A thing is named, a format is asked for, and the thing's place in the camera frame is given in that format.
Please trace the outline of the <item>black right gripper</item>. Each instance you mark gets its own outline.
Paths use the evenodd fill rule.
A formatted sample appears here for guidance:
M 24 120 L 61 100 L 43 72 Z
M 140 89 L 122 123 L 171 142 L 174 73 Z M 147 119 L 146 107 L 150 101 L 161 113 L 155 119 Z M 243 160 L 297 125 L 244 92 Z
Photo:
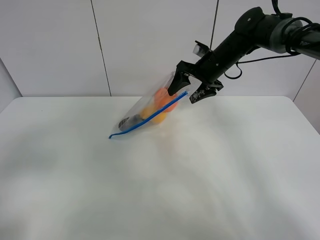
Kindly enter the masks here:
M 175 95 L 191 84 L 189 76 L 192 76 L 202 82 L 199 88 L 189 97 L 191 104 L 195 104 L 217 95 L 217 92 L 223 88 L 219 77 L 224 72 L 224 64 L 220 62 L 213 51 L 208 51 L 196 63 L 180 61 L 167 92 L 170 96 Z

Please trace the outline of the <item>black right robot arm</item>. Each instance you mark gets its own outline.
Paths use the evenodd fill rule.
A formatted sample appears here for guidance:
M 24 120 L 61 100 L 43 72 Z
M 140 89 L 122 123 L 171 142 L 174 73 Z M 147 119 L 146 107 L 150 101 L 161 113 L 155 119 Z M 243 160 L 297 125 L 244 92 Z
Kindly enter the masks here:
M 193 77 L 201 82 L 190 96 L 192 104 L 213 97 L 224 86 L 218 80 L 241 58 L 263 48 L 278 53 L 280 58 L 306 55 L 320 58 L 320 25 L 305 17 L 294 18 L 281 12 L 278 1 L 272 1 L 274 14 L 264 14 L 260 7 L 246 11 L 236 22 L 233 32 L 214 50 L 197 42 L 196 63 L 180 61 L 167 91 L 170 96 L 191 84 Z

